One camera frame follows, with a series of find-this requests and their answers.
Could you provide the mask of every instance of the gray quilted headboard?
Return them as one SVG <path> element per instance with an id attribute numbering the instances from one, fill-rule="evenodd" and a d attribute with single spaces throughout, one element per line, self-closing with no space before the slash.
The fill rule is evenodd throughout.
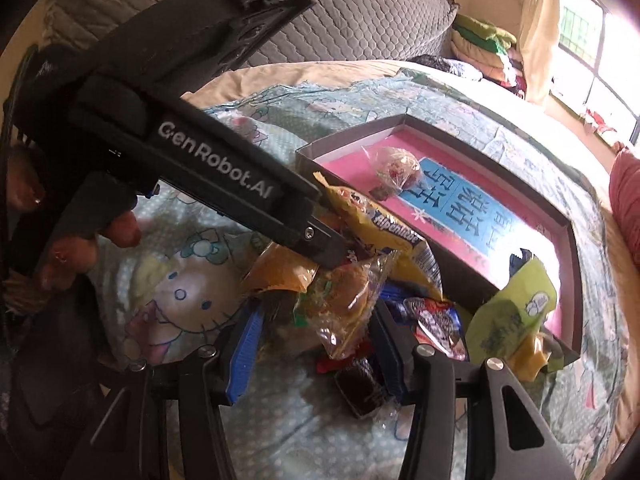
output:
<path id="1" fill-rule="evenodd" d="M 46 40 L 86 48 L 156 1 L 51 0 Z M 447 34 L 458 10 L 453 0 L 316 1 L 248 64 L 439 54 L 448 44 Z"/>

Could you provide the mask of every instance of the window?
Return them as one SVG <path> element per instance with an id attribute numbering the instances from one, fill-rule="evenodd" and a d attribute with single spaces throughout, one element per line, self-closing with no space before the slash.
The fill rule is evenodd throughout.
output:
<path id="1" fill-rule="evenodd" d="M 640 34 L 597 0 L 562 0 L 553 93 L 586 106 L 635 144 L 640 134 Z"/>

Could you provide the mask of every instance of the blue gripper pad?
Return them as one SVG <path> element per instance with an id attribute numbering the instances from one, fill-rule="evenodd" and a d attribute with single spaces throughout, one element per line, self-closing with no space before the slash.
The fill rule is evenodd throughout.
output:
<path id="1" fill-rule="evenodd" d="M 251 372 L 254 370 L 255 355 L 262 332 L 264 313 L 261 308 L 254 310 L 244 326 L 244 332 L 229 363 L 229 382 L 226 387 L 226 398 L 233 406 L 244 394 Z"/>

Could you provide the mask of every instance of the blue label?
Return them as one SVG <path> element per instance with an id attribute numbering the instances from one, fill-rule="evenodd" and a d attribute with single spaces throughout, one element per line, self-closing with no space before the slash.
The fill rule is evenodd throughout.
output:
<path id="1" fill-rule="evenodd" d="M 482 254 L 489 256 L 496 243 L 524 224 L 495 198 L 457 173 L 429 158 L 420 161 L 424 187 L 403 191 L 400 198 L 449 228 Z"/>

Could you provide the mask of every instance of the hello kitty bed sheet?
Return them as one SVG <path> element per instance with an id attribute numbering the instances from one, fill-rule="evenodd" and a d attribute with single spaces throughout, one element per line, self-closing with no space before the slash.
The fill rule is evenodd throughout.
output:
<path id="1" fill-rule="evenodd" d="M 625 324 L 608 264 L 593 188 L 522 128 L 441 82 L 414 72 L 348 88 L 274 86 L 207 113 L 292 166 L 295 149 L 336 130 L 409 113 L 486 153 L 574 221 L 584 295 L 582 356 L 529 385 L 578 478 L 604 455 L 625 377 Z M 266 240 L 170 186 L 135 209 L 142 243 L 105 243 L 92 280 L 116 357 L 152 364 L 214 342 L 241 301 L 242 275 Z M 312 362 L 262 361 L 246 395 L 223 413 L 239 479 L 397 477 L 405 443 L 392 424 L 355 420 Z M 465 415 L 458 420 L 454 478 L 463 478 Z M 170 422 L 176 456 L 177 421 Z M 179 460 L 174 463 L 179 470 Z"/>

